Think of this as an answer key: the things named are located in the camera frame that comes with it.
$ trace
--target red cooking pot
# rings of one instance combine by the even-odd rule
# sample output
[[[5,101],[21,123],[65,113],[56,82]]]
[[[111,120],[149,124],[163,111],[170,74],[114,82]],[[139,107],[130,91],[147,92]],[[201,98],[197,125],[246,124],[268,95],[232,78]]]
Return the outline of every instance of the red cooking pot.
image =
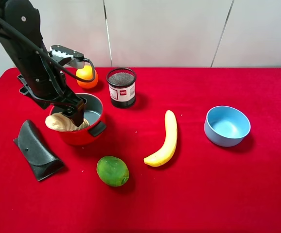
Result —
[[[104,108],[100,99],[87,93],[78,93],[77,96],[87,100],[84,118],[89,122],[89,127],[72,132],[57,131],[64,142],[74,146],[85,145],[94,141],[106,129]],[[54,106],[50,115],[62,111],[61,108]]]

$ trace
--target black pot handle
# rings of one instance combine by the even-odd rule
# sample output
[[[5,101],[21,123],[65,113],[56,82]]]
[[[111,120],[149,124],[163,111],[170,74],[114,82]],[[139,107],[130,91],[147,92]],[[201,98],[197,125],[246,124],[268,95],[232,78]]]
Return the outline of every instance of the black pot handle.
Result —
[[[93,137],[96,137],[96,136],[100,135],[106,128],[107,128],[106,125],[100,121],[93,128],[89,129],[88,133],[90,135],[92,135]]]

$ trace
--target plastic fruit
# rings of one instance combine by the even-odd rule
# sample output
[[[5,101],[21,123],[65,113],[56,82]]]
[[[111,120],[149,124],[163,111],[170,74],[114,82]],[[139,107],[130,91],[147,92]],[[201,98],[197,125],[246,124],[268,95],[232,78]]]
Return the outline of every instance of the plastic fruit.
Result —
[[[168,162],[176,149],[177,144],[177,122],[174,113],[166,111],[165,117],[165,140],[163,146],[152,155],[144,158],[144,162],[150,166],[161,166]]]
[[[76,76],[78,76],[81,79],[89,80],[93,77],[92,67],[91,66],[84,66],[83,69],[78,69],[76,72]],[[95,70],[95,79],[89,83],[85,83],[82,81],[77,80],[77,83],[79,86],[81,86],[83,89],[90,89],[96,86],[98,81],[98,75]]]
[[[101,180],[112,187],[124,185],[129,179],[129,170],[119,158],[106,156],[101,158],[96,167]]]

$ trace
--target yellow banana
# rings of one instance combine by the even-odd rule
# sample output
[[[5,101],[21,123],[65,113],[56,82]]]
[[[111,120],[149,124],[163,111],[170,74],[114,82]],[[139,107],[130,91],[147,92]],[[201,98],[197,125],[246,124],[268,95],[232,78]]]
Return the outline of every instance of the yellow banana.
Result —
[[[165,140],[163,146],[152,155],[144,158],[144,162],[150,166],[161,166],[173,156],[177,143],[177,122],[174,113],[166,111],[165,117]]]

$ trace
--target lime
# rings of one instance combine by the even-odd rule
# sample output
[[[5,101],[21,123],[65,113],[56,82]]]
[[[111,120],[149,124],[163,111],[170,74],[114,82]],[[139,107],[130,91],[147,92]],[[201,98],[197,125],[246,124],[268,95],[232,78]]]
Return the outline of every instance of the lime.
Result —
[[[96,171],[101,180],[112,187],[124,185],[129,179],[126,164],[113,156],[101,158],[97,163]]]

